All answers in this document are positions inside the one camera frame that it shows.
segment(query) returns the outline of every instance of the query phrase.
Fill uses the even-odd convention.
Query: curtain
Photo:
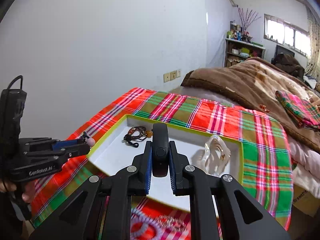
[[[310,38],[311,55],[308,57],[308,64],[305,70],[305,74],[308,74],[317,78],[318,72],[320,72],[320,58],[319,58],[320,26],[308,7],[307,7],[307,13],[308,13],[308,22],[309,22],[309,38]]]

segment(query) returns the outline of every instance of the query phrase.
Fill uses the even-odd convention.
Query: plaid fabric
[[[276,99],[299,128],[309,127],[320,130],[320,111],[309,101],[283,91],[276,91]]]
[[[290,223],[293,181],[289,145],[282,126],[265,113],[214,101],[135,88],[102,109],[68,139],[83,131],[98,141],[123,115],[159,120],[239,140],[244,146],[244,188],[284,227]],[[32,202],[38,226],[97,169],[85,156],[70,159],[60,173],[36,182]],[[172,215],[189,225],[187,213],[144,198],[137,206],[145,214]],[[161,239],[190,239],[166,230]]]

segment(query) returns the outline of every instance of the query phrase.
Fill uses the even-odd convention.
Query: silver screw
[[[92,183],[95,183],[99,180],[99,177],[97,175],[93,175],[89,178],[89,181]]]
[[[185,166],[186,171],[194,171],[196,168],[192,165]]]
[[[223,175],[223,180],[226,182],[231,182],[232,181],[232,177],[229,174]]]
[[[135,172],[136,170],[137,170],[136,166],[129,166],[127,168],[127,171],[129,171],[129,172]]]

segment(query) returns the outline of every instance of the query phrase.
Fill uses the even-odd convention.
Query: window
[[[264,15],[264,38],[285,45],[300,54],[310,55],[308,32],[279,18]]]

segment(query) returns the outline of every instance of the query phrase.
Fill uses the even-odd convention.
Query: finger
[[[24,187],[24,192],[22,194],[22,199],[26,203],[31,203],[35,198],[35,183],[34,181],[28,182]]]
[[[3,184],[3,181],[0,180],[0,191],[1,192],[15,191],[17,189],[17,186],[10,181],[5,180],[4,184]]]

